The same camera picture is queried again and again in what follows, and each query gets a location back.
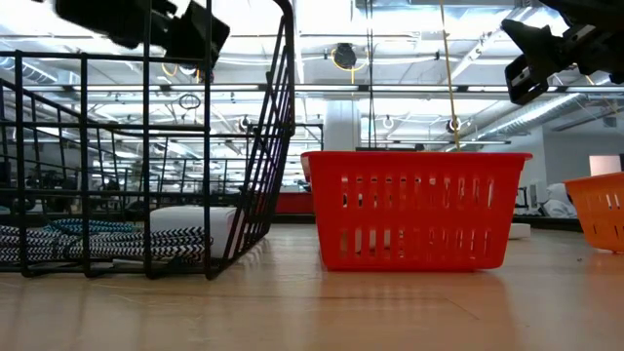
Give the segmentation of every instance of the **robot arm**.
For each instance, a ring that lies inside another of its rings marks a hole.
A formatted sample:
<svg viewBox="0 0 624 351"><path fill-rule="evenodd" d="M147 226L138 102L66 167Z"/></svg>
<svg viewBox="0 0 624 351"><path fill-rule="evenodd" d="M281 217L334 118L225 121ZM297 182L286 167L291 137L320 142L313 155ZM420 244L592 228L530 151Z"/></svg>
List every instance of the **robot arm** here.
<svg viewBox="0 0 624 351"><path fill-rule="evenodd" d="M614 84L624 83L624 1L541 0L560 12L570 29L563 37L513 20L502 29L523 51L505 69L512 102L526 104L548 90L548 78L575 64L581 74L610 74Z"/></svg>
<svg viewBox="0 0 624 351"><path fill-rule="evenodd" d="M68 20L106 35L114 43L134 49L143 42L144 1L141 0L56 0L55 11ZM166 50L165 57L204 59L206 56L206 9L191 1L181 18L177 6L168 0L152 1L151 42ZM213 17L212 65L229 36L230 28Z"/></svg>

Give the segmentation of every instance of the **wire basket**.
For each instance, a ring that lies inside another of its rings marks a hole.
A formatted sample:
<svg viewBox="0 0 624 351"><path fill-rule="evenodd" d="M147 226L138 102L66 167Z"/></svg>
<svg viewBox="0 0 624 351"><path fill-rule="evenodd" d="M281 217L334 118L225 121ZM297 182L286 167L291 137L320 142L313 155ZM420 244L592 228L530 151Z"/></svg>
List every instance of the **wire basket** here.
<svg viewBox="0 0 624 351"><path fill-rule="evenodd" d="M162 87L149 85L149 63L197 65L200 62L151 58L149 29L145 31L147 45L143 57L0 53L0 57L14 58L16 65L15 84L0 80L0 132L3 136L0 161L4 161L4 172L0 175L4 176L0 178L0 206L10 212L0 214L4 224L0 226L0 272L19 272L24 277L83 273L89 278L107 273L141 273L150 279L167 273L199 273L212 278L260 241L269 231L294 128L293 9L289 1L275 0L275 3L282 9L283 16L272 64L266 74L260 117L252 129L239 134L210 134L210 79L206 79L203 87L189 88L195 92L201 88L206 97L203 125L150 125L150 93ZM206 12L206 17L210 18L211 9ZM150 28L150 14L151 11L147 11L145 15L146 28ZM210 26L206 28L206 38L211 38ZM210 42L207 40L207 52L211 51ZM79 86L49 87L79 97L79 112L34 94L24 85L23 68L27 58L80 60ZM98 59L143 63L142 123L108 124L90 118L89 92L93 86L88 81L89 62ZM210 67L210 56L201 63ZM15 98L7 100L6 96ZM9 108L15 110L15 117L6 113ZM53 111L52 116L51 113L45 116L38 113L41 108ZM15 131L13 140L8 137L10 130ZM67 130L76 131L77 139L66 137ZM136 137L142 145L142 160L135 166L118 168L120 150L116 149L115 138L120 136ZM150 154L150 139L155 137L165 140L163 157ZM179 178L166 179L164 170L172 162L171 158L168 159L167 149L186 137L204 140L204 157L174 159L181 168ZM214 161L210 157L211 137L247 141L247 166L237 196L217 199L211 194L214 182L225 184L227 179L213 181L209 177L197 180L185 176L187 170L194 167L192 163L199 163L201 166L196 167L201 167L204 175L211 173L210 163ZM50 162L41 155L42 149L50 144L57 145L60 150L57 162ZM32 153L24 152L26 148ZM103 167L104 158L112 160L113 170ZM94 161L98 161L98 166L93 166ZM161 165L163 173L155 175L153 165ZM17 181L12 181L13 168L17 169ZM50 175L52 171L56 173L54 176ZM94 177L101 178L105 186L90 188ZM138 181L136 188L128 186L131 177ZM180 191L163 191L166 181L181 182ZM190 182L197 192L183 191ZM42 214L32 215L27 211L33 204L41 206ZM163 206L193 204L204 206L203 223L211 223L211 206L235 208L223 253L211 252L214 237L208 224L151 230L150 211ZM140 224L128 224L130 220L139 220ZM44 225L40 229L29 229Z"/></svg>
<svg viewBox="0 0 624 351"><path fill-rule="evenodd" d="M565 182L585 240L596 249L624 252L624 173Z"/></svg>
<svg viewBox="0 0 624 351"><path fill-rule="evenodd" d="M529 154L310 152L331 270L474 270L503 263Z"/></svg>

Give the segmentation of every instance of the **desk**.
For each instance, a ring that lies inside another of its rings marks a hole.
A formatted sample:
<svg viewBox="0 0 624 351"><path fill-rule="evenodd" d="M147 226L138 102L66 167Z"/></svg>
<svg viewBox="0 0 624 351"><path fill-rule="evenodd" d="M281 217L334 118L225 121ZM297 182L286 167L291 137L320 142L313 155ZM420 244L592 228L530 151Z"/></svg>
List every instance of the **desk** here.
<svg viewBox="0 0 624 351"><path fill-rule="evenodd" d="M624 255L534 231L491 272L328 273L274 225L215 281L0 275L0 350L621 350Z"/></svg>

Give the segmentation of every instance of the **orange plastic basket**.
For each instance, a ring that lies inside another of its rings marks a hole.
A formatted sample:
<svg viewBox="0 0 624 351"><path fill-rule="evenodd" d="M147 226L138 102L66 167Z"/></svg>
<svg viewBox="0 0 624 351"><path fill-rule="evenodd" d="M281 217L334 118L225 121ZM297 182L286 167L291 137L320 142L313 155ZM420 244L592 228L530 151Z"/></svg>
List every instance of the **orange plastic basket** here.
<svg viewBox="0 0 624 351"><path fill-rule="evenodd" d="M504 259L530 154L308 152L330 270L474 270Z"/></svg>
<svg viewBox="0 0 624 351"><path fill-rule="evenodd" d="M565 182L585 239L597 249L624 252L624 173Z"/></svg>

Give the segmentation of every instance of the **black wire basket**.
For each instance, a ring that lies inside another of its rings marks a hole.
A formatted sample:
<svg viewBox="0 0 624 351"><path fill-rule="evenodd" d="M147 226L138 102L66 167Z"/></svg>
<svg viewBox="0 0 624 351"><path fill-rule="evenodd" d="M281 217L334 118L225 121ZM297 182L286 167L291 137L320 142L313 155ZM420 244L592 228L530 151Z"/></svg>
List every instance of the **black wire basket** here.
<svg viewBox="0 0 624 351"><path fill-rule="evenodd" d="M0 80L0 206L8 211L0 214L3 224L0 226L0 272L19 272L24 277L74 272L88 278L139 273L150 279L164 274L198 273L211 279L258 243L269 231L294 131L293 9L287 0L275 0L275 3L282 9L283 16L266 84L260 86L265 93L259 120L239 134L211 135L211 79L205 79L203 87L203 124L149 123L150 91L154 88L149 84L149 63L202 63L211 67L210 56L203 62L152 58L149 45L145 45L143 57L0 53L0 58L13 58L16 66L15 83ZM206 19L210 23L211 2L208 4ZM147 44L150 22L150 12L146 12L144 42ZM211 38L210 25L206 26L206 31L206 37ZM209 52L210 40L207 43ZM28 58L80 60L80 86L62 87L79 96L80 112L24 87L23 60ZM89 117L89 61L98 59L143 63L142 124L108 124ZM45 115L40 112L42 107L47 111ZM9 108L15 110L15 118L6 113ZM77 139L65 136L69 129L78 132ZM11 131L15 133L12 139L8 137ZM116 148L119 146L115 138L128 136L138 138L142 145L137 172L118 167L119 150ZM161 145L163 157L150 154L151 137L165 140ZM175 141L183 142L185 137L204 140L202 159L168 158L168 148ZM211 162L224 162L227 168L227 159L211 160L211 138L217 137L242 138L247 144L244 179L237 180L240 192L233 196L211 193L213 182L225 187L233 180L226 177L212 180L206 176L211 173ZM56 162L42 157L42 150L51 145L59 149ZM112 160L114 169L106 169L104 159ZM93 166L93 161L98 161L95 162L98 167ZM165 178L164 171L170 163L181 168L179 178ZM193 166L196 164L203 167L204 179L186 176L187 170L197 167ZM155 175L151 165L161 165L162 173ZM17 179L12 179L13 167L17 168ZM129 187L129 177L137 175L140 175L138 187ZM102 187L90 188L94 177L100 178ZM163 191L168 182L181 183L180 191ZM184 191L191 183L197 192ZM203 206L205 225L153 231L150 211L171 205ZM35 206L41 206L40 214L28 211ZM235 208L223 253L211 250L214 240L208 225L211 206ZM131 221L138 221L142 226Z"/></svg>

